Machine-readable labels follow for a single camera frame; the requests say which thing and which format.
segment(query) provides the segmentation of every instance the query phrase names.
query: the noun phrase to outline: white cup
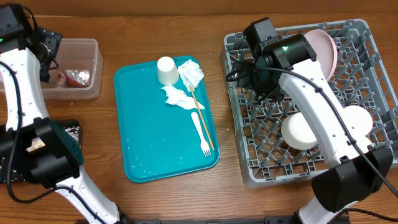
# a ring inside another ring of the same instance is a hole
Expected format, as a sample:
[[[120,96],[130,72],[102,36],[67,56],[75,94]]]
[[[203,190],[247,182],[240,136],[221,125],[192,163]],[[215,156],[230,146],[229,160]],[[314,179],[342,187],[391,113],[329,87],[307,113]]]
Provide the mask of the white cup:
[[[180,75],[174,60],[170,57],[161,57],[157,61],[157,79],[163,85],[174,85],[177,83]]]

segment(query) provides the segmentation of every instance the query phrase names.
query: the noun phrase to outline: wooden chopstick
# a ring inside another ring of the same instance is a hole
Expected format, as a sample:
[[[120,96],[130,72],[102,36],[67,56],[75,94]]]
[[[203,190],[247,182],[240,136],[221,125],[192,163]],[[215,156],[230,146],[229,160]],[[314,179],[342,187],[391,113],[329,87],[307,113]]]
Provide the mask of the wooden chopstick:
[[[211,148],[212,148],[213,151],[214,151],[214,145],[213,145],[213,142],[211,141],[211,137],[210,137],[209,131],[207,130],[205,120],[203,119],[203,116],[201,115],[201,111],[200,111],[200,108],[199,108],[199,104],[198,104],[197,98],[195,97],[195,94],[193,93],[193,87],[192,87],[191,85],[189,85],[189,87],[190,87],[190,89],[191,89],[191,93],[192,93],[193,99],[195,100],[195,104],[197,105],[197,108],[198,108],[198,111],[199,111],[199,115],[200,115],[201,122],[203,123],[203,126],[205,127],[206,134],[207,134],[207,137],[208,137],[208,139],[209,139]]]

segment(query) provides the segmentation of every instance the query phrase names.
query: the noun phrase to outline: crumpled napkin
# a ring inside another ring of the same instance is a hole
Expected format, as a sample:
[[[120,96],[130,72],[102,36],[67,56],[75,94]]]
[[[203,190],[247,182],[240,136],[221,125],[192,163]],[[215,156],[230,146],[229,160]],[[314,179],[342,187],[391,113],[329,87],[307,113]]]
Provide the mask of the crumpled napkin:
[[[195,100],[192,97],[187,96],[187,94],[185,94],[184,91],[178,90],[172,85],[163,86],[162,90],[166,91],[166,97],[167,97],[166,103],[170,105],[181,106],[186,110],[197,108]],[[201,110],[205,109],[205,107],[201,105],[199,102],[198,104]]]
[[[205,74],[203,74],[202,70],[200,69],[199,64],[192,61],[191,59],[178,66],[178,72],[188,92],[191,92],[191,89],[189,88],[190,84],[195,91],[200,81],[205,76]]]

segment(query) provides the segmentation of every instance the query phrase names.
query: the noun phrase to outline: teal tray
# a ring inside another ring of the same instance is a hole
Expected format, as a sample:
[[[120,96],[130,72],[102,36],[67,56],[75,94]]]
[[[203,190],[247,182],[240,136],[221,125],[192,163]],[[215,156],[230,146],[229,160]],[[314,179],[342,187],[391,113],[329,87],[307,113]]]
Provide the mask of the teal tray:
[[[198,63],[190,56],[177,57],[174,61],[179,66],[189,59]],[[201,112],[215,147],[210,157],[203,155],[191,119],[191,113],[197,110],[165,103],[166,93],[157,79],[156,63],[126,66],[114,76],[124,171],[137,183],[209,169],[220,159],[204,81],[199,83],[195,96],[206,108]],[[181,79],[174,86],[192,96]],[[202,130],[208,141],[203,125]]]

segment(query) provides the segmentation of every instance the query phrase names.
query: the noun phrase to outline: gray plastic rack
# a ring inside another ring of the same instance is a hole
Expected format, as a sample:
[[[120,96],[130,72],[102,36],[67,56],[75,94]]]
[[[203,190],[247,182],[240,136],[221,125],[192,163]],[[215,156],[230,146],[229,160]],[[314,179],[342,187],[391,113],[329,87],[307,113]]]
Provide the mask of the gray plastic rack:
[[[338,64],[331,89],[343,106],[359,105],[373,117],[370,140],[387,145],[398,164],[398,103],[367,23],[361,19],[278,28],[283,38],[321,29],[331,35],[338,49]],[[253,60],[242,33],[224,38],[221,64],[224,77],[235,61]],[[326,171],[319,146],[298,151],[280,133],[283,120],[298,112],[289,96],[281,102],[260,103],[250,90],[226,83],[235,124],[235,140],[243,182],[251,188],[308,180]]]

